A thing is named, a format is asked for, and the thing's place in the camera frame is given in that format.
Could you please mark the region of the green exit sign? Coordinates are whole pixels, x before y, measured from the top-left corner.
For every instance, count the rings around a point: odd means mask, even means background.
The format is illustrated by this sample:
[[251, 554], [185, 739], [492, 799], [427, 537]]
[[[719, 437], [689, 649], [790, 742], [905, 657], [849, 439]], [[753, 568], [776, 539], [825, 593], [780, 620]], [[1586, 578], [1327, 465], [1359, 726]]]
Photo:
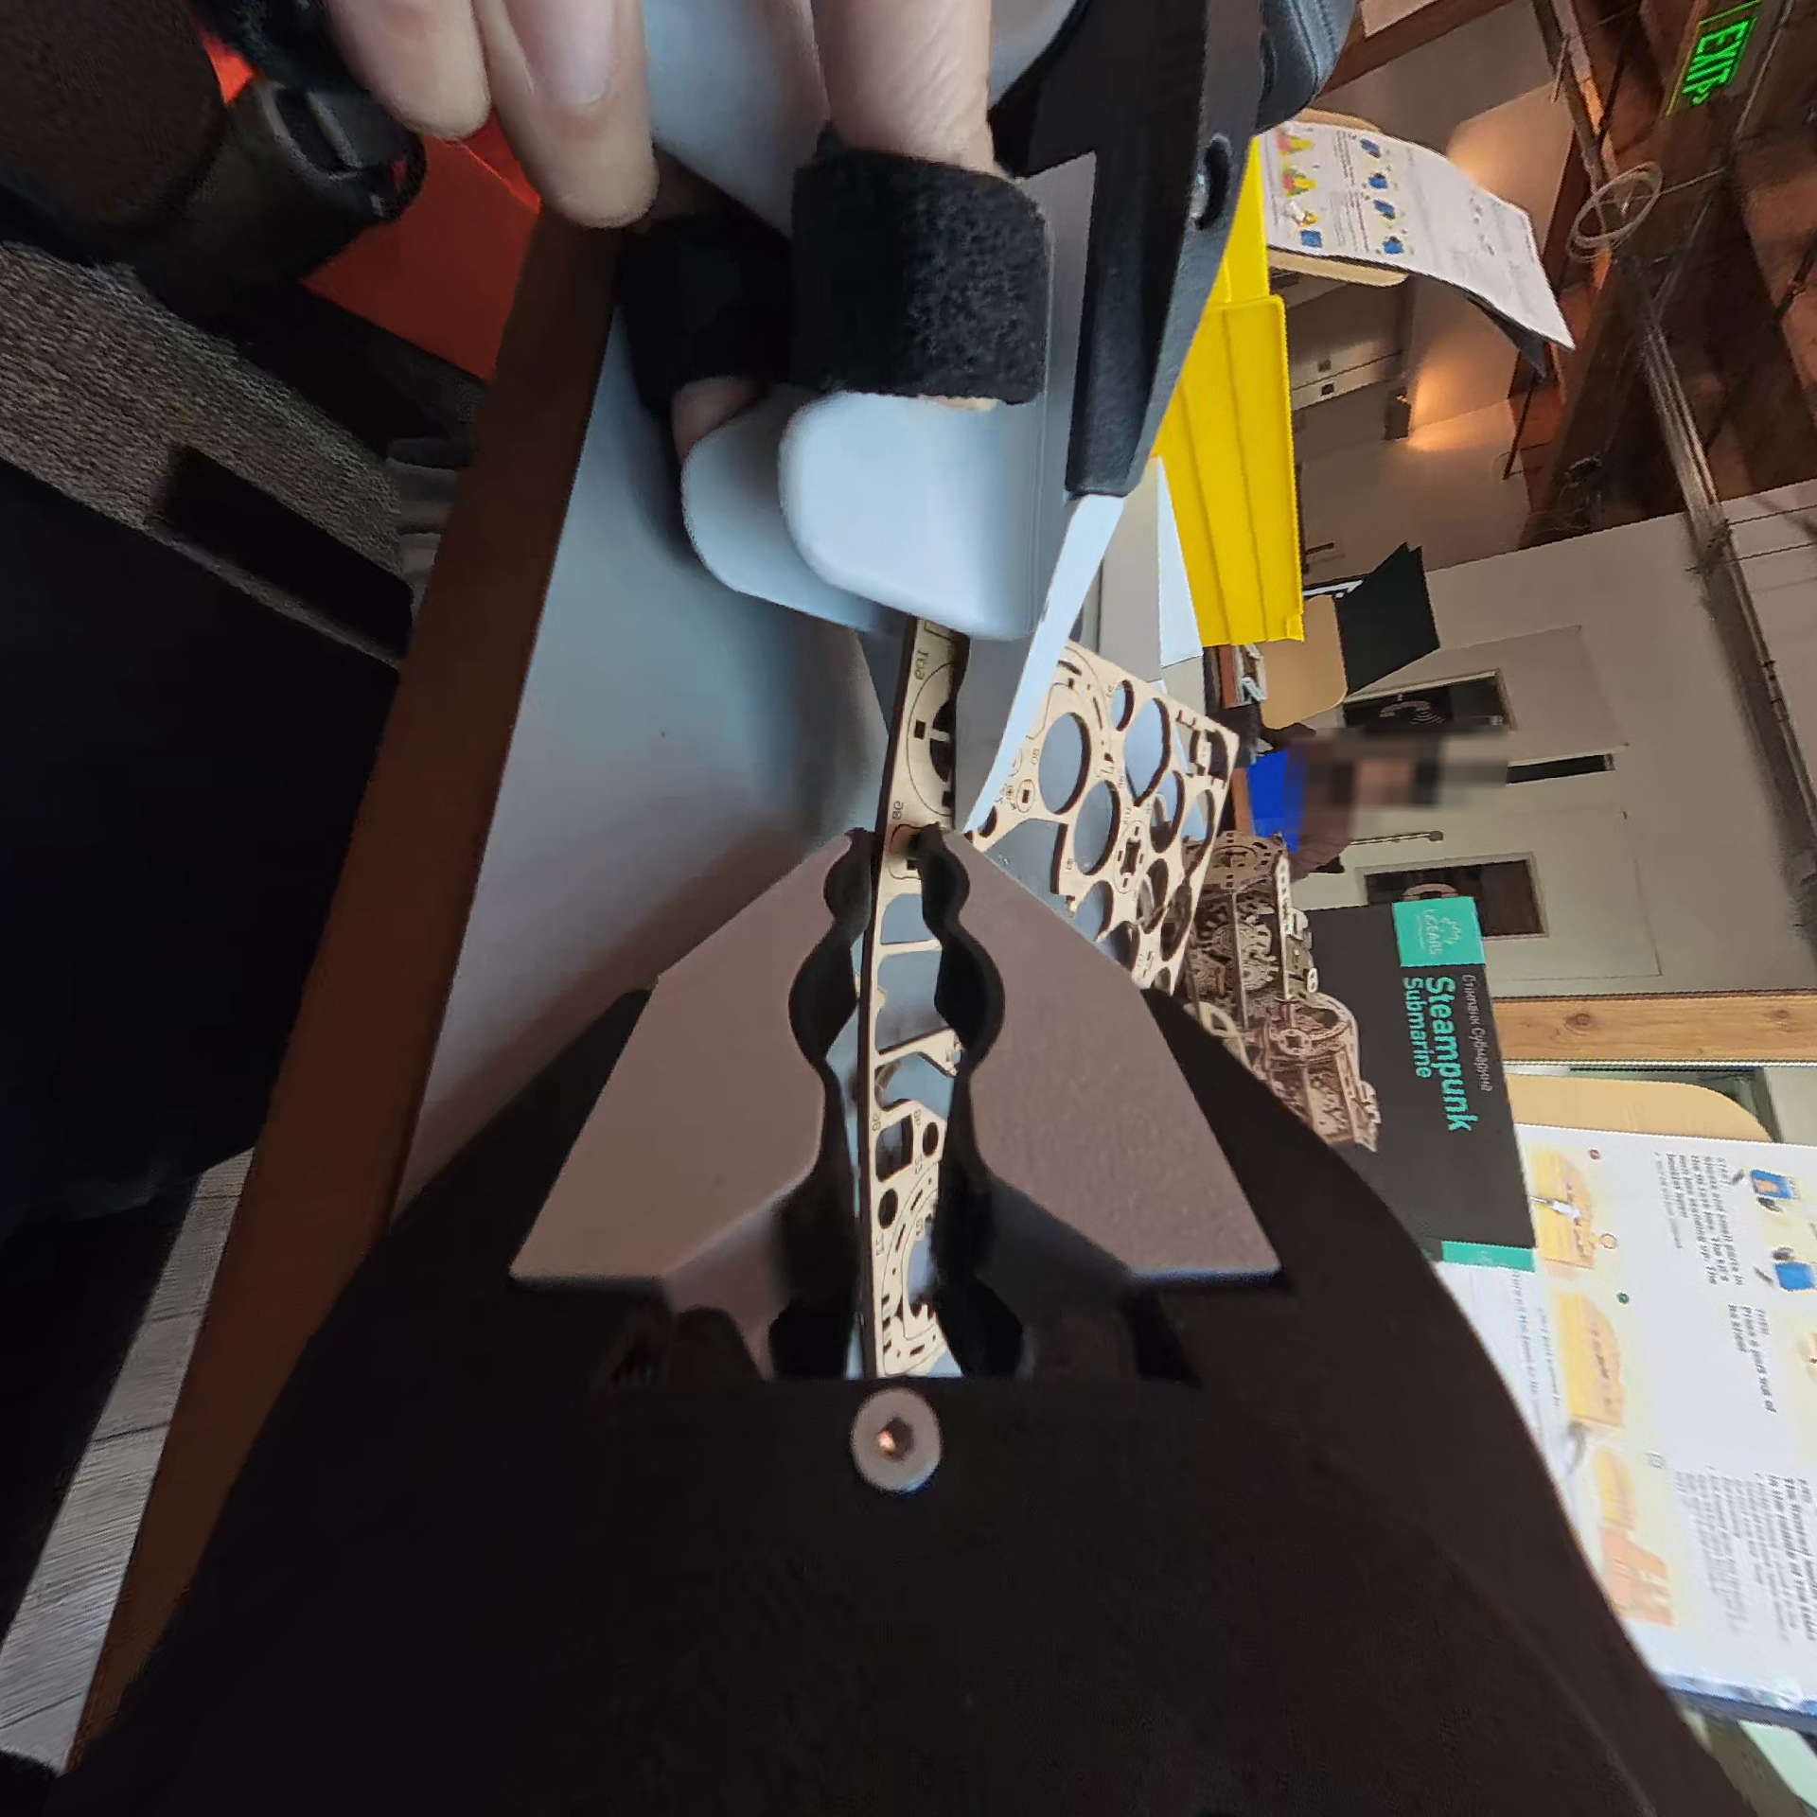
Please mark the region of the green exit sign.
[[1695, 4], [1686, 43], [1665, 93], [1665, 113], [1703, 109], [1725, 93], [1746, 66], [1764, 2]]

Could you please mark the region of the black model kit box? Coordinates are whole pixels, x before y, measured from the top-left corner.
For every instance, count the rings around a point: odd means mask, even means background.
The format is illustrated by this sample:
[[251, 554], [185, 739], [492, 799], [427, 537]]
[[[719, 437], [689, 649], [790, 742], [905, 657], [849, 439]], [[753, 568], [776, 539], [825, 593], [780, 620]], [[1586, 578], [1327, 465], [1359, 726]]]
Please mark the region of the black model kit box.
[[1477, 905], [1312, 910], [1308, 932], [1316, 986], [1352, 1015], [1375, 1097], [1352, 1169], [1432, 1261], [1536, 1272]]

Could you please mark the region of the assembled wooden mechanical model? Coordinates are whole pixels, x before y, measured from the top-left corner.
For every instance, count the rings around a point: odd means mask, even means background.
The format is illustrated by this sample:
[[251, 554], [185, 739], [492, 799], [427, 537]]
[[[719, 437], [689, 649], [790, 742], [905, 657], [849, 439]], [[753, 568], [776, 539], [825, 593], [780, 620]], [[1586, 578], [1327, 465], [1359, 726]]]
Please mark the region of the assembled wooden mechanical model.
[[1320, 986], [1279, 835], [1226, 830], [1212, 841], [1177, 998], [1324, 1142], [1377, 1146], [1377, 1092], [1361, 1074], [1356, 1016]]

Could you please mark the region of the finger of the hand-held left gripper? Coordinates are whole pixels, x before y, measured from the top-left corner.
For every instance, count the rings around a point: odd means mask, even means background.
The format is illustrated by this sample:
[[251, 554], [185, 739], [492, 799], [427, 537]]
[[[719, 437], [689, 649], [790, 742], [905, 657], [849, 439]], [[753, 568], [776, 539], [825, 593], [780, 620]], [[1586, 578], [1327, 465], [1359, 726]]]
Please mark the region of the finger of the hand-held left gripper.
[[1024, 738], [1036, 730], [1064, 646], [1121, 524], [1123, 498], [1088, 493], [1067, 507], [1059, 552], [1034, 629], [1003, 642], [973, 640], [963, 674], [963, 829], [996, 802]]

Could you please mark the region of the orange chair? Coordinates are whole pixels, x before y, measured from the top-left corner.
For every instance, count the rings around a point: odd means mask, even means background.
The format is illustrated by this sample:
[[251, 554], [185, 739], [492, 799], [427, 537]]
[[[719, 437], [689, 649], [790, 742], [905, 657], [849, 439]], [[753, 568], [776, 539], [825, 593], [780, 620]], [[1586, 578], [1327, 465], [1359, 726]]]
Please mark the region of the orange chair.
[[279, 142], [355, 235], [306, 289], [452, 368], [491, 379], [539, 195], [498, 119], [460, 141], [419, 137], [373, 100], [320, 4], [192, 4], [226, 100], [266, 102]]

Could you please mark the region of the grey fabric chair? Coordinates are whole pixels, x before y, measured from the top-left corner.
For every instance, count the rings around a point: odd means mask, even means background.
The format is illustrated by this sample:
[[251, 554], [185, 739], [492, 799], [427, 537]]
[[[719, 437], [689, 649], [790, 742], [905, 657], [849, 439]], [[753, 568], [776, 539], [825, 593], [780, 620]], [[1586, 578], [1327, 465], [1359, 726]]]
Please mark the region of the grey fabric chair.
[[398, 493], [378, 456], [287, 386], [111, 269], [2, 249], [5, 461], [183, 554], [266, 611], [398, 669], [401, 639], [313, 605], [169, 530], [166, 477], [194, 451], [398, 578]]

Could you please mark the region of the printed instruction sheet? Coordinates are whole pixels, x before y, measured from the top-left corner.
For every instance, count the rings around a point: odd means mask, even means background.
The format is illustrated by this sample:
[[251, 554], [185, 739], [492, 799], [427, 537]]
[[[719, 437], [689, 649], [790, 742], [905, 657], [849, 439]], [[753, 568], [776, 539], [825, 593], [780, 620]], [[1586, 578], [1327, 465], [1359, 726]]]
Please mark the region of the printed instruction sheet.
[[1814, 1148], [1521, 1125], [1533, 1259], [1445, 1244], [1665, 1685], [1812, 1732]]

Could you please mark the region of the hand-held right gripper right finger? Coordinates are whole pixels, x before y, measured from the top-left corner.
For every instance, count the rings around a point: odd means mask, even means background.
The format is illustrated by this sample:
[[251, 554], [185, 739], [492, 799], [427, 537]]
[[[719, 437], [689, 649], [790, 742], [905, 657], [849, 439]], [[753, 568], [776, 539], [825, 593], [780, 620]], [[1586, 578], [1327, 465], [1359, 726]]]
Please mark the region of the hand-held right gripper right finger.
[[955, 1369], [1008, 1377], [1162, 1294], [1276, 1281], [1154, 1018], [1168, 999], [967, 840], [924, 830], [915, 857], [937, 1008], [961, 1041], [929, 1240]]

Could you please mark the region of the person's left hand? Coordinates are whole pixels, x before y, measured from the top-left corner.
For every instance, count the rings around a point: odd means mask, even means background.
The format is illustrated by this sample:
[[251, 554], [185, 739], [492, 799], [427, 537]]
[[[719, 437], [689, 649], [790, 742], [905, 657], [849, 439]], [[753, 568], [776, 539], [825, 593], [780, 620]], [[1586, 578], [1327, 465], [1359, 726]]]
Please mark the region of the person's left hand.
[[[642, 9], [631, 2], [329, 2], [355, 79], [407, 128], [498, 116], [540, 199], [619, 228], [655, 201]], [[832, 137], [995, 176], [990, 2], [811, 4]]]

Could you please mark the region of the black panel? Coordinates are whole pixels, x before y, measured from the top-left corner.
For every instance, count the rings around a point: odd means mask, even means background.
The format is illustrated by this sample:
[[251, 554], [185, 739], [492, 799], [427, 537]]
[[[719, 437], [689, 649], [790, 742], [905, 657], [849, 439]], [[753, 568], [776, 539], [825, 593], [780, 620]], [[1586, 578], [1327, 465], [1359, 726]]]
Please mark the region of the black panel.
[[1359, 695], [1440, 649], [1424, 552], [1402, 544], [1334, 602], [1347, 692]]

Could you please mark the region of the yellow plastic bin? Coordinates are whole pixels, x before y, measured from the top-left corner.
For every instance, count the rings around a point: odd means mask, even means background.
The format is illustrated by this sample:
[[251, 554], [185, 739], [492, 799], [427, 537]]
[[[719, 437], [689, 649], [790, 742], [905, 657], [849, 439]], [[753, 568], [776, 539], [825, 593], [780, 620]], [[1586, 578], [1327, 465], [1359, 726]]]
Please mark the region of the yellow plastic bin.
[[1164, 470], [1200, 642], [1300, 642], [1302, 526], [1286, 319], [1270, 288], [1257, 156], [1152, 452]]

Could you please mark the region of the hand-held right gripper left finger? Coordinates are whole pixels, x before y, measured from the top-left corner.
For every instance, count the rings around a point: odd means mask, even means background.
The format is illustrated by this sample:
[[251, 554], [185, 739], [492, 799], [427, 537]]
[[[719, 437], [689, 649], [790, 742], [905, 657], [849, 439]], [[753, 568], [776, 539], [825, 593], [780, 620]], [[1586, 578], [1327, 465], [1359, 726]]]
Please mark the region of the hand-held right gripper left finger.
[[857, 1186], [831, 1053], [872, 861], [869, 830], [836, 835], [646, 991], [515, 1283], [715, 1312], [766, 1376], [848, 1374]]

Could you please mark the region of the printed instruction poster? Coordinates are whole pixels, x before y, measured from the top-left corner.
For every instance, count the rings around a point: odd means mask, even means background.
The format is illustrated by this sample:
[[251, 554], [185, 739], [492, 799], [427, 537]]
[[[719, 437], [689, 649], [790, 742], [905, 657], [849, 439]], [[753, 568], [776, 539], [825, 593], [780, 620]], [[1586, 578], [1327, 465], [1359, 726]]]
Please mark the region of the printed instruction poster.
[[1571, 350], [1527, 212], [1443, 153], [1373, 126], [1294, 119], [1254, 139], [1263, 243], [1279, 271], [1333, 281], [1440, 283], [1531, 363]]

